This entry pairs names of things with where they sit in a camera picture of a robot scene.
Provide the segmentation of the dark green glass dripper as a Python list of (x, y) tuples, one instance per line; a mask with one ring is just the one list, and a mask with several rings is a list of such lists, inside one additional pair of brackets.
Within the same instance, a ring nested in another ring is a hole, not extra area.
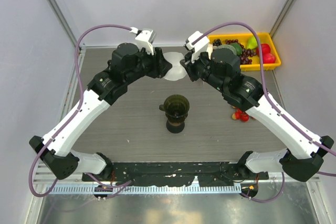
[(184, 123), (188, 117), (189, 109), (188, 99), (180, 94), (167, 97), (164, 103), (159, 105), (159, 110), (165, 113), (167, 121), (174, 126)]

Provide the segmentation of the white paper coffee filter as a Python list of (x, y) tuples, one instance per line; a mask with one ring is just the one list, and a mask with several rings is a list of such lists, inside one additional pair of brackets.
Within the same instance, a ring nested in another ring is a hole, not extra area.
[(186, 70), (180, 64), (180, 61), (184, 59), (182, 53), (166, 52), (163, 54), (163, 57), (172, 65), (172, 68), (163, 77), (165, 80), (177, 81), (183, 79), (187, 75)]

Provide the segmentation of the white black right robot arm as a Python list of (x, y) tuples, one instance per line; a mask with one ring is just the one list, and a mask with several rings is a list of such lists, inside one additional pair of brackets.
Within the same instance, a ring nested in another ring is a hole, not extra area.
[(285, 149), (258, 153), (248, 151), (239, 160), (237, 172), (249, 179), (257, 173), (284, 172), (306, 182), (321, 168), (323, 158), (334, 144), (296, 121), (253, 77), (240, 71), (240, 58), (230, 49), (202, 52), (197, 60), (187, 53), (180, 61), (192, 81), (202, 79), (222, 94), (228, 104), (253, 117), (285, 145)]

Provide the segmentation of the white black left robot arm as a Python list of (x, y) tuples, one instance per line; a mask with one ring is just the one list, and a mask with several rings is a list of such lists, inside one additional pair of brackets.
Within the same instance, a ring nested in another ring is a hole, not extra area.
[(108, 66), (87, 85), (79, 102), (43, 137), (34, 136), (30, 146), (58, 180), (74, 172), (91, 173), (106, 181), (112, 176), (111, 161), (101, 153), (86, 154), (72, 150), (87, 127), (128, 90), (128, 85), (148, 76), (162, 78), (172, 68), (161, 48), (152, 55), (131, 43), (120, 44), (112, 52)]

